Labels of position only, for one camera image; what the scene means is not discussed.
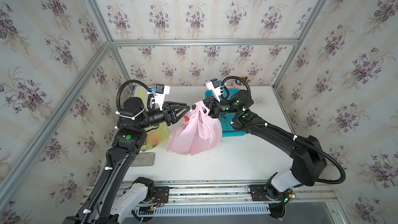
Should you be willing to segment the pink plastic bag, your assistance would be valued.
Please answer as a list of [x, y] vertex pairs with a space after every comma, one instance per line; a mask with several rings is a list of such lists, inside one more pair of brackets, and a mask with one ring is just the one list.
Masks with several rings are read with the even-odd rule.
[[212, 118], [210, 109], [203, 101], [184, 115], [184, 123], [176, 128], [166, 144], [168, 152], [179, 155], [196, 155], [211, 150], [221, 144], [222, 125], [219, 119]]

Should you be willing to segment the yellow-green plastic bag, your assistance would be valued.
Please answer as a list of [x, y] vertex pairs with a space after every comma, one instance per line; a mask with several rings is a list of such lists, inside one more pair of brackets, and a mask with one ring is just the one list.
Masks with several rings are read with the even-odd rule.
[[[149, 112], [150, 107], [155, 107], [151, 103], [151, 89], [150, 92], [141, 89], [139, 95], [142, 101], [145, 99], [145, 97], [147, 97], [147, 106], [145, 107], [145, 110], [147, 112]], [[149, 151], [151, 149], [154, 149], [156, 146], [169, 139], [170, 132], [165, 123], [158, 124], [152, 128], [147, 128], [146, 131], [149, 133], [146, 140], [144, 141], [141, 151]]]

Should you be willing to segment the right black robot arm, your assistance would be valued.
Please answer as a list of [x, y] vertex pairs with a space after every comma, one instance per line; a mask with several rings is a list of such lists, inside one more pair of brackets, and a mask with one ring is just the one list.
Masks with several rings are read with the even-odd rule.
[[204, 100], [210, 117], [234, 114], [229, 124], [233, 130], [262, 138], [292, 158], [291, 167], [275, 173], [265, 184], [269, 199], [276, 200], [300, 186], [313, 186], [315, 183], [338, 185], [345, 181], [345, 170], [322, 150], [317, 138], [290, 133], [252, 112], [251, 89], [242, 78], [228, 76], [222, 81], [214, 78], [205, 85], [213, 94]]

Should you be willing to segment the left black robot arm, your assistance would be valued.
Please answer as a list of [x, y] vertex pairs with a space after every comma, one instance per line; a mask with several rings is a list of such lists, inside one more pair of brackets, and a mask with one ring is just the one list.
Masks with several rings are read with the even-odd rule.
[[[130, 84], [147, 90], [145, 106], [138, 97], [121, 103], [121, 94]], [[123, 179], [147, 139], [147, 128], [155, 129], [161, 123], [176, 124], [190, 109], [186, 103], [165, 101], [169, 88], [158, 84], [149, 88], [138, 80], [123, 83], [116, 96], [117, 133], [105, 153], [106, 165], [86, 202], [74, 216], [65, 218], [66, 224], [121, 224], [142, 202], [150, 202], [154, 194], [153, 180], [139, 177], [120, 198], [116, 195]]]

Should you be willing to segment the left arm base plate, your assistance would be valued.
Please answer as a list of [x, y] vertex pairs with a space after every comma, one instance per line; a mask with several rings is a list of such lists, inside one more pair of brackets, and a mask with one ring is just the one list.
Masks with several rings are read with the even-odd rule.
[[170, 187], [154, 187], [154, 190], [150, 190], [149, 196], [141, 204], [164, 205], [168, 203], [169, 195]]

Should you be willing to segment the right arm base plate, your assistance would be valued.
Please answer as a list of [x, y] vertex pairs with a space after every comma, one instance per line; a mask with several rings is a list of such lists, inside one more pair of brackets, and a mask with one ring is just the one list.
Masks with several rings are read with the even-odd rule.
[[264, 185], [249, 185], [248, 192], [251, 194], [253, 201], [280, 201], [289, 202], [293, 198], [291, 188], [279, 192], [271, 183]]

